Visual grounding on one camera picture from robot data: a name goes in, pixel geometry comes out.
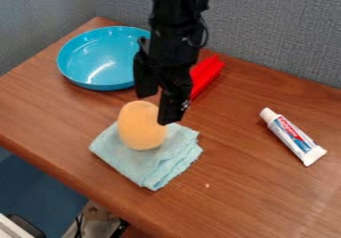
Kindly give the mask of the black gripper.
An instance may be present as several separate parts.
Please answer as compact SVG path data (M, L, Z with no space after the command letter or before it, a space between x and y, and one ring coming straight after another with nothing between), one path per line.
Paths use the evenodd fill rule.
M180 121L189 105L189 67L204 46L204 25L200 19L167 23L151 19L151 37L138 38L133 58L133 79L138 99L153 96L161 86L157 123Z

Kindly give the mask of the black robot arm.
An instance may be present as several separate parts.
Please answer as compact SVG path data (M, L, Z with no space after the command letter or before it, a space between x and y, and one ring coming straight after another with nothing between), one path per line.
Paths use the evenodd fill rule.
M189 104L189 68L208 39L201 12L208 0L152 0L151 35L137 39L136 95L160 97L157 123L177 122Z

